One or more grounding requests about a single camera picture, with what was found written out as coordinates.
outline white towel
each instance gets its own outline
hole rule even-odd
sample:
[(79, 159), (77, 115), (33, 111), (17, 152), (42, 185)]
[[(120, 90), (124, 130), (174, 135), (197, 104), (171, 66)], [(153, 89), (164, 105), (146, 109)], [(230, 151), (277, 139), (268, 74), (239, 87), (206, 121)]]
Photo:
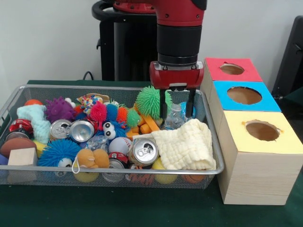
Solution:
[(212, 135), (205, 123), (192, 119), (176, 130), (153, 131), (166, 169), (215, 170)]

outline baseball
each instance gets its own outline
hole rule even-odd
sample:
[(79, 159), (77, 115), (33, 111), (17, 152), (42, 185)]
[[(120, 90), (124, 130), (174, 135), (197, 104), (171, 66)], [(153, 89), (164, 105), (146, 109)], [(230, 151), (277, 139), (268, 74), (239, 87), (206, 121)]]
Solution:
[(108, 147), (109, 152), (121, 152), (127, 155), (128, 150), (131, 146), (132, 142), (130, 139), (125, 137), (115, 138)]

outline wire mesh basket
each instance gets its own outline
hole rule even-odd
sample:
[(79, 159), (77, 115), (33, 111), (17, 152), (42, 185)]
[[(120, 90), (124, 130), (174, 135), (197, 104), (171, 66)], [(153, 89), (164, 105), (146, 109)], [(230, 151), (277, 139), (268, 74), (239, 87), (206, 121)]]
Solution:
[[(88, 93), (98, 93), (108, 95), (111, 99), (125, 104), (127, 107), (132, 107), (140, 90), (141, 88), (52, 85), (18, 87), (0, 110), (0, 146), (4, 143), (9, 126), (17, 119), (17, 108), (30, 99), (38, 99), (43, 102), (62, 96), (75, 100)], [(173, 103), (187, 101), (188, 94), (187, 91), (171, 92)], [(213, 155), (217, 163), (215, 170), (96, 168), (89, 169), (88, 172), (88, 169), (80, 168), (80, 173), (75, 175), (69, 167), (0, 166), (0, 184), (205, 189), (214, 175), (223, 171), (224, 163), (206, 97), (199, 90), (196, 91), (195, 108), (196, 118), (206, 123), (212, 133)]]

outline clear plastic bottle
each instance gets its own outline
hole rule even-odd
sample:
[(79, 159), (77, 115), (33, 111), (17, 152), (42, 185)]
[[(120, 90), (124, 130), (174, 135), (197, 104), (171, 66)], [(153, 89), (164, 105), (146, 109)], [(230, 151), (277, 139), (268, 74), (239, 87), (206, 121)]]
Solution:
[(171, 106), (171, 111), (167, 116), (164, 127), (166, 130), (178, 129), (185, 123), (181, 117), (181, 106), (178, 104), (173, 104)]

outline yellow ball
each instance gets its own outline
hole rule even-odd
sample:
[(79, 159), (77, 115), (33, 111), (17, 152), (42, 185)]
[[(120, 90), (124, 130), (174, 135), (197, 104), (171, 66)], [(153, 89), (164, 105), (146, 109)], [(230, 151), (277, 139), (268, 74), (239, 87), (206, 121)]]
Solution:
[[(158, 158), (153, 163), (152, 169), (159, 169), (159, 170), (165, 169), (160, 158)], [(156, 174), (155, 180), (161, 184), (170, 184), (170, 183), (175, 182), (177, 177), (178, 177), (178, 175), (172, 175), (172, 174)]]
[[(77, 162), (74, 165), (74, 168), (78, 168)], [(82, 183), (90, 183), (95, 181), (99, 176), (99, 173), (85, 173), (85, 172), (79, 172), (77, 174), (74, 174), (74, 177), (82, 182)]]

